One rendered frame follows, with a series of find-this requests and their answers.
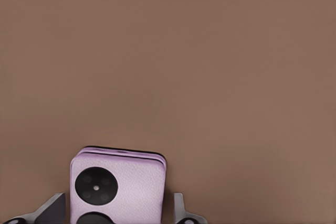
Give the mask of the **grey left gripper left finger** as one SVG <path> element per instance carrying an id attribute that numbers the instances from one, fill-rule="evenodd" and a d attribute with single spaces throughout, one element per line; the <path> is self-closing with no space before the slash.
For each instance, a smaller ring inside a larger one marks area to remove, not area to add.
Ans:
<path id="1" fill-rule="evenodd" d="M 63 224 L 66 216 L 66 195 L 56 193 L 36 211 L 12 217 L 2 224 Z"/>

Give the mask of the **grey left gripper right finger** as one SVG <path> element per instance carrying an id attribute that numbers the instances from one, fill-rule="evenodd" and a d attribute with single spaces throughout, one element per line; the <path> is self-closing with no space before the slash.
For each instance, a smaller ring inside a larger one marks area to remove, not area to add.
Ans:
<path id="1" fill-rule="evenodd" d="M 182 193 L 174 193 L 174 223 L 175 224 L 208 224 L 200 215 L 188 212 L 185 209 Z"/>

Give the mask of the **lilac folding phone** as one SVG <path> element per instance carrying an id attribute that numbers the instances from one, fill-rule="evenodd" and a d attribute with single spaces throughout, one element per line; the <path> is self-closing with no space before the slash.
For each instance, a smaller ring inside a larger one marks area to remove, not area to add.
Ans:
<path id="1" fill-rule="evenodd" d="M 160 224 L 166 160 L 87 146 L 70 163 L 70 224 Z"/>

